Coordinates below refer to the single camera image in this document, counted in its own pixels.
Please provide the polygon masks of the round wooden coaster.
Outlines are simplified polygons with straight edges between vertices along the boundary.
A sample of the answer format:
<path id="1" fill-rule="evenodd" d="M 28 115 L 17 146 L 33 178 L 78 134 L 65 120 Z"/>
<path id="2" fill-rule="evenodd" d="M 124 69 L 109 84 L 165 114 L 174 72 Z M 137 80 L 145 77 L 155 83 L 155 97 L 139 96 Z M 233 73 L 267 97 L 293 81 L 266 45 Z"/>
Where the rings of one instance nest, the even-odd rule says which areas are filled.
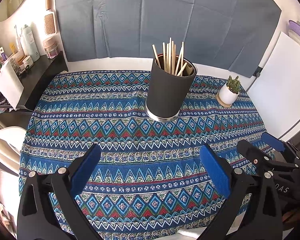
<path id="1" fill-rule="evenodd" d="M 223 106 L 224 108 L 230 108 L 230 107 L 232 106 L 232 104 L 226 104 L 226 103 L 224 103 L 224 102 L 220 99 L 219 93 L 216 94 L 216 99 L 217 99 L 218 103 L 219 103 L 221 106 Z"/>

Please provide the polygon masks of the wooden chopstick in holder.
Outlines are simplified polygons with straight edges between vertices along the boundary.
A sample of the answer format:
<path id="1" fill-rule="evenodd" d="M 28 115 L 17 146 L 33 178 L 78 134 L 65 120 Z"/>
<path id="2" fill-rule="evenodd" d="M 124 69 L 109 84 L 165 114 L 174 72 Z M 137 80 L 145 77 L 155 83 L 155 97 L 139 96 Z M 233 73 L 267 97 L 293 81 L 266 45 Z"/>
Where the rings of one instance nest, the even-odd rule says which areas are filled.
<path id="1" fill-rule="evenodd" d="M 166 67 L 165 67 L 165 71 L 168 73 L 168 67 L 169 67 L 169 64 L 168 64 L 168 56 L 169 56 L 169 43 L 166 44 Z"/>
<path id="2" fill-rule="evenodd" d="M 159 68 L 161 68 L 159 57 L 158 57 L 158 54 L 157 54 L 157 50 L 156 50 L 156 47 L 155 47 L 154 44 L 152 44 L 152 49 L 153 49 L 153 53 L 154 53 L 157 65 L 158 65 Z"/>
<path id="3" fill-rule="evenodd" d="M 163 63 L 164 63 L 164 71 L 166 71 L 166 44 L 162 43 L 162 54 L 163 54 Z"/>
<path id="4" fill-rule="evenodd" d="M 183 61 L 184 61 L 184 41 L 182 42 L 182 45 L 181 45 L 181 49 L 182 49 L 182 52 L 181 52 L 181 63 L 180 63 L 180 72 L 181 72 L 181 68 L 183 66 Z"/>
<path id="5" fill-rule="evenodd" d="M 182 73 L 184 71 L 184 69 L 186 68 L 187 63 L 185 62 L 184 65 L 182 66 L 181 70 L 178 72 L 177 76 L 182 76 Z"/>
<path id="6" fill-rule="evenodd" d="M 178 74 L 178 69 L 179 69 L 179 65 L 180 65 L 180 62 L 181 62 L 181 57 L 183 55 L 183 49 L 184 49 L 184 47 L 181 46 L 180 53 L 179 53 L 179 56 L 178 56 L 177 65 L 176 65 L 176 68 L 175 68 L 175 73 L 174 73 L 176 76 Z"/>
<path id="7" fill-rule="evenodd" d="M 170 37 L 168 44 L 168 72 L 171 74 L 171 58 L 172 58 L 172 38 Z"/>

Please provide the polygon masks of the wooden hairbrush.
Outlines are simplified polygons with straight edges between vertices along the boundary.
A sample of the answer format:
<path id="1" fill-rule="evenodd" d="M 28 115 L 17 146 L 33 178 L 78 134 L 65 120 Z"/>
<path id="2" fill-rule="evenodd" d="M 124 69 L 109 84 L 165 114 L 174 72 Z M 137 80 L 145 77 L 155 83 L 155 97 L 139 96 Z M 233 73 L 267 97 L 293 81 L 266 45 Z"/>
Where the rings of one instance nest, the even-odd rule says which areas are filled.
<path id="1" fill-rule="evenodd" d="M 55 35 L 57 33 L 55 13 L 51 10 L 51 0 L 45 0 L 46 13 L 44 15 L 44 31 L 46 35 Z"/>

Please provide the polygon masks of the black side shelf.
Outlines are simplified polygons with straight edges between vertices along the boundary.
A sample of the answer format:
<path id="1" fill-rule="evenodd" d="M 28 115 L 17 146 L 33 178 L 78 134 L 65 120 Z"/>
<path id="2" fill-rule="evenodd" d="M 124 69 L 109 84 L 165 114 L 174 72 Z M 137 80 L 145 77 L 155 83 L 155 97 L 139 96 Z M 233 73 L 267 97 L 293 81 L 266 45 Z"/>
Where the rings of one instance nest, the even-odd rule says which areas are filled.
<path id="1" fill-rule="evenodd" d="M 34 111 L 49 83 L 63 71 L 68 71 L 68 67 L 62 51 L 53 59 L 41 56 L 20 79 L 24 90 L 16 109 Z"/>

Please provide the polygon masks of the white chair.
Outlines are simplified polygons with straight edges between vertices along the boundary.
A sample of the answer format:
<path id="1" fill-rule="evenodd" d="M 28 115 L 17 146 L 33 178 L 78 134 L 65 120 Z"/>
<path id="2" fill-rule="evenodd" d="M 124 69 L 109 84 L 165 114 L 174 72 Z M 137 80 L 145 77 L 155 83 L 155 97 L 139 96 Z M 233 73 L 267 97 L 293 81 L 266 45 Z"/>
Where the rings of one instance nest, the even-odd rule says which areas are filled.
<path id="1" fill-rule="evenodd" d="M 19 126 L 0 129 L 0 170 L 19 176 L 20 152 L 26 130 Z"/>

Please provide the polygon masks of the white foam board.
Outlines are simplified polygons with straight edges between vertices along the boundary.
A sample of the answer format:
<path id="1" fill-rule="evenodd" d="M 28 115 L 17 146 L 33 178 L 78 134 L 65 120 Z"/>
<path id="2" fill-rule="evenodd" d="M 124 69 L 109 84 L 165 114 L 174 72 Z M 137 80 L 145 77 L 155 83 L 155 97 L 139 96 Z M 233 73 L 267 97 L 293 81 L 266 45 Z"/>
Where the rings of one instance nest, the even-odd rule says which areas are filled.
<path id="1" fill-rule="evenodd" d="M 285 33 L 248 95 L 268 133 L 287 141 L 300 131 L 300 46 Z"/>

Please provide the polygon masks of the grey-blue fabric backdrop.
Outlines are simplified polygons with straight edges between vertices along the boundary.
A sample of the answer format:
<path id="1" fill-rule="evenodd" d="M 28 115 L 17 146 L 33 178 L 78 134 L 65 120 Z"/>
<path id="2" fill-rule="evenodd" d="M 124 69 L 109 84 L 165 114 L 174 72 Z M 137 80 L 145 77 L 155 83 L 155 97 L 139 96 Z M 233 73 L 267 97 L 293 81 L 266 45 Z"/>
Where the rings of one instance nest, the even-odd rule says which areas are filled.
<path id="1" fill-rule="evenodd" d="M 173 40 L 193 63 L 251 77 L 274 35 L 273 0 L 55 0 L 66 58 L 153 57 Z"/>

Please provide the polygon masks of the white potted cactus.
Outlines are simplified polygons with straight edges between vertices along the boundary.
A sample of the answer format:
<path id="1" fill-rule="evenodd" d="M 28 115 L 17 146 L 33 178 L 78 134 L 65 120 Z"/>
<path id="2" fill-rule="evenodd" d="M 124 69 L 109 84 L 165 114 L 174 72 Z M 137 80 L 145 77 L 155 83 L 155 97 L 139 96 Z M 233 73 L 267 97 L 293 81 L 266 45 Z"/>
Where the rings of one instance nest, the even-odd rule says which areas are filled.
<path id="1" fill-rule="evenodd" d="M 233 104 L 239 96 L 239 92 L 241 90 L 241 83 L 239 81 L 239 76 L 232 78 L 230 75 L 220 89 L 219 97 L 226 104 Z"/>

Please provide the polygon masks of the pink lidded jar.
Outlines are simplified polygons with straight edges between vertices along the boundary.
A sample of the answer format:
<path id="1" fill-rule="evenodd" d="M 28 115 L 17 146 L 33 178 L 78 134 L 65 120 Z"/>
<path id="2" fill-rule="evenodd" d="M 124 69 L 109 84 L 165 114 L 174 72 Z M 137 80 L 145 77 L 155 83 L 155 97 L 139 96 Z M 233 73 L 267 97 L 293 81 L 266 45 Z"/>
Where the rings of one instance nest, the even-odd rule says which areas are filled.
<path id="1" fill-rule="evenodd" d="M 53 59 L 59 54 L 58 44 L 53 36 L 43 41 L 43 47 L 48 59 Z"/>

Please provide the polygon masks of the black cylindrical utensil holder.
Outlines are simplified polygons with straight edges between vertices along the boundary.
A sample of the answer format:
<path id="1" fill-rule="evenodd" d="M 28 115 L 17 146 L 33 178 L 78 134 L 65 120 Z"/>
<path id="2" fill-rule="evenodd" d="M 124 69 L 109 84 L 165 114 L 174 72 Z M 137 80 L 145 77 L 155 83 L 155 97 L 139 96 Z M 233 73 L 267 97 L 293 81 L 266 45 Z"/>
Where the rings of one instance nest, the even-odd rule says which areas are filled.
<path id="1" fill-rule="evenodd" d="M 197 75 L 197 68 L 187 59 L 182 76 L 175 76 L 162 69 L 163 55 L 158 55 L 160 65 L 156 59 L 153 60 L 145 111 L 148 116 L 159 122 L 175 120 L 187 93 Z"/>

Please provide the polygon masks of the blue patterned tablecloth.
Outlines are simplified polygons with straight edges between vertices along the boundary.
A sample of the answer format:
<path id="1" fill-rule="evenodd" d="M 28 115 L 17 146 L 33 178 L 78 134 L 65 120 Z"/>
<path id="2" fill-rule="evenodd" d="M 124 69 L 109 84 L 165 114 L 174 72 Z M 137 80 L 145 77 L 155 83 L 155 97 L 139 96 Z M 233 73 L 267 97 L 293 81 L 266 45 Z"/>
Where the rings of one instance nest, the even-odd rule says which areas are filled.
<path id="1" fill-rule="evenodd" d="M 101 159 L 77 205 L 105 239 L 155 239 L 207 226 L 225 198 L 199 159 L 203 144 L 232 167 L 255 172 L 237 152 L 247 140 L 274 157 L 261 140 L 264 123 L 245 91 L 229 108 L 216 100 L 225 81 L 194 78 L 179 116 L 167 123 L 145 112 L 150 72 L 59 74 L 40 97 L 21 148 L 19 188 L 31 171 L 67 167 L 92 144 Z"/>

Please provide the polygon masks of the white box on shelf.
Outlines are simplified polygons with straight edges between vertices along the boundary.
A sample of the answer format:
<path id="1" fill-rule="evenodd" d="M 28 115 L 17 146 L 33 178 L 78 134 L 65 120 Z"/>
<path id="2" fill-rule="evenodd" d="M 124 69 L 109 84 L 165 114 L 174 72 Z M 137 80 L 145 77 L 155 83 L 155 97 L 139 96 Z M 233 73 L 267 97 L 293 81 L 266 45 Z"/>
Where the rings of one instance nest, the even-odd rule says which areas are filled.
<path id="1" fill-rule="evenodd" d="M 0 92 L 14 110 L 18 108 L 23 90 L 24 87 L 10 61 L 5 61 L 0 69 Z"/>

